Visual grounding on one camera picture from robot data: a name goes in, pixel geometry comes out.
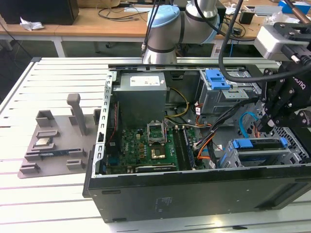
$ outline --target table leg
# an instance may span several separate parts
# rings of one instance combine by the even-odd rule
[[[3,45],[6,48],[7,51],[12,51],[13,50],[9,40],[2,40],[1,41],[1,45]]]
[[[63,48],[63,45],[62,45],[62,39],[60,37],[56,37],[53,40],[53,42],[54,42],[54,45],[55,45],[58,57],[67,57],[67,54],[64,51],[64,48]]]
[[[210,55],[210,57],[219,56],[222,44],[223,44],[223,40],[214,40],[214,47],[213,47],[212,54]]]
[[[97,41],[94,41],[93,44],[94,44],[94,50],[95,50],[95,52],[96,52],[96,53],[101,52],[101,51],[99,50],[98,42],[97,42]]]

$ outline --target white table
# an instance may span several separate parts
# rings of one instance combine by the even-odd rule
[[[110,36],[58,36],[58,35],[14,35],[16,40],[34,40],[34,41],[52,41],[54,43],[58,57],[67,57],[66,50],[63,47],[63,41],[89,41],[94,42],[94,51],[99,52],[98,42],[140,42],[142,43],[143,37],[110,37]],[[6,34],[0,34],[0,40],[4,40],[4,44],[8,50],[12,50],[8,40],[12,38]],[[211,42],[213,50],[211,57],[218,57],[220,48],[223,44],[223,39],[215,39]],[[239,42],[239,44],[253,45],[254,42]]]
[[[179,62],[217,64],[217,59]],[[85,114],[102,103],[107,64],[139,63],[138,58],[43,58],[30,63],[0,106],[0,233],[57,232],[306,232],[311,229],[311,192],[279,211],[105,224],[92,201],[82,197],[84,174],[19,179],[17,171],[35,129],[38,110],[69,115],[68,93],[80,93]],[[263,59],[239,64],[277,67]]]

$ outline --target sticker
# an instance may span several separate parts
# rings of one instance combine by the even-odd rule
[[[220,151],[223,150],[223,146],[222,145],[217,145],[217,148],[214,151]]]
[[[195,113],[196,113],[197,115],[201,115],[201,108],[196,107],[196,108],[195,108]]]
[[[162,213],[169,208],[169,205],[172,203],[173,197],[168,198],[157,198],[155,200],[155,211]]]
[[[212,168],[212,169],[215,169],[216,165],[213,163],[213,161],[209,161],[209,166]]]
[[[133,76],[130,86],[160,86],[159,76]]]
[[[53,153],[40,153],[39,155],[42,155],[42,156],[52,156],[54,154]]]

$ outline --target green circuit board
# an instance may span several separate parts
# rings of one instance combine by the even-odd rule
[[[192,144],[196,141],[195,132],[192,128],[189,128],[187,129],[187,133],[189,142]],[[151,130],[151,136],[161,137],[161,128]],[[157,148],[162,149],[162,153],[160,154],[165,152],[165,158],[154,158],[156,157],[155,151],[157,151]],[[149,144],[147,128],[123,130],[121,154],[118,158],[108,159],[107,172],[110,174],[131,173],[130,169],[148,165],[173,165],[178,170],[172,128],[167,128],[166,130],[166,143],[164,145],[160,145],[159,143]]]

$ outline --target blue cable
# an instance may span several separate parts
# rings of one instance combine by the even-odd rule
[[[229,57],[231,57],[231,54],[232,54],[232,49],[233,49],[233,43],[231,42],[231,50],[230,50]]]
[[[245,138],[248,138],[248,134],[246,132],[246,130],[244,129],[244,126],[243,126],[243,117],[246,115],[246,114],[249,114],[251,115],[255,120],[258,120],[258,117],[252,113],[252,112],[245,112],[241,115],[240,119],[239,119],[239,127],[240,127],[240,130],[241,130],[241,133],[243,134],[243,136]]]

